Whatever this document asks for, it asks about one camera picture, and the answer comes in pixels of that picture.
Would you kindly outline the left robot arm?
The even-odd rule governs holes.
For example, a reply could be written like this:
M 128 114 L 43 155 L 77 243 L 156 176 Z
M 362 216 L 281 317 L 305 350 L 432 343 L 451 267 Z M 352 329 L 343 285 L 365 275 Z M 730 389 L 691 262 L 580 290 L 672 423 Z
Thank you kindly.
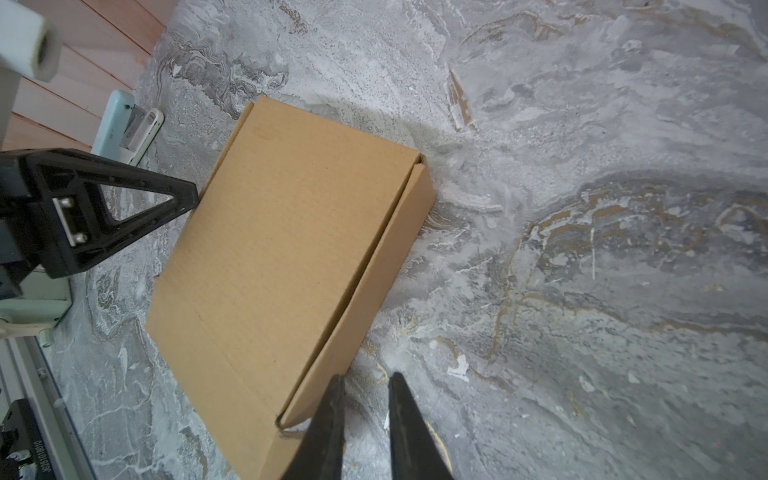
M 166 196 L 117 219 L 107 187 Z M 75 149 L 1 155 L 1 336 L 52 331 L 72 305 L 69 276 L 82 273 L 192 210 L 194 183 Z

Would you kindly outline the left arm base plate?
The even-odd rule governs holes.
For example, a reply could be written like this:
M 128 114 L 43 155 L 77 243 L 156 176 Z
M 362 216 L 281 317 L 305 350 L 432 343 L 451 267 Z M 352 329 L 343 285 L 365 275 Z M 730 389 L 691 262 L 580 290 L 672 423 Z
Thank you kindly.
M 14 400 L 1 422 L 1 478 L 56 479 L 36 417 L 27 399 Z

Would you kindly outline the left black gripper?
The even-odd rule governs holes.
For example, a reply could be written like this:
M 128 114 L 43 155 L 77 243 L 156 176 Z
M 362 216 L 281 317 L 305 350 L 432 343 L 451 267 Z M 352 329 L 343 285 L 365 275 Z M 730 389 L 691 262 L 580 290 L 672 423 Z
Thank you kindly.
M 118 219 L 104 189 L 165 195 Z M 74 149 L 1 154 L 1 298 L 41 267 L 52 278 L 82 273 L 199 202 L 194 183 Z

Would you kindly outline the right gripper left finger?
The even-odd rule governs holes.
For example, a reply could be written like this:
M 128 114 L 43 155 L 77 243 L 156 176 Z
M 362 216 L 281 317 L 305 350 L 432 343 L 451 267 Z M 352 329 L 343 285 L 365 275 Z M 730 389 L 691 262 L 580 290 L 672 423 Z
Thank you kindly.
M 343 375 L 334 375 L 282 479 L 340 480 L 344 454 Z

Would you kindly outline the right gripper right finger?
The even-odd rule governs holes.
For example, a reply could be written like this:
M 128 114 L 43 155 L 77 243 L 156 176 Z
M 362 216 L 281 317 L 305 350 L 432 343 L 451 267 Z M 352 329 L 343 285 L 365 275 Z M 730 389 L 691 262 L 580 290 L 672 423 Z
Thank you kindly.
M 390 377 L 388 392 L 392 478 L 452 479 L 402 373 Z

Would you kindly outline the brown cardboard box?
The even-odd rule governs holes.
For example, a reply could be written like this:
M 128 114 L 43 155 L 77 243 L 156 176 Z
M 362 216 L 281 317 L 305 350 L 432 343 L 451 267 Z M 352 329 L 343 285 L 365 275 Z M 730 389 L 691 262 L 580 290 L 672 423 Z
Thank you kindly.
M 245 106 L 146 320 L 239 477 L 285 471 L 434 201 L 421 152 L 268 97 Z

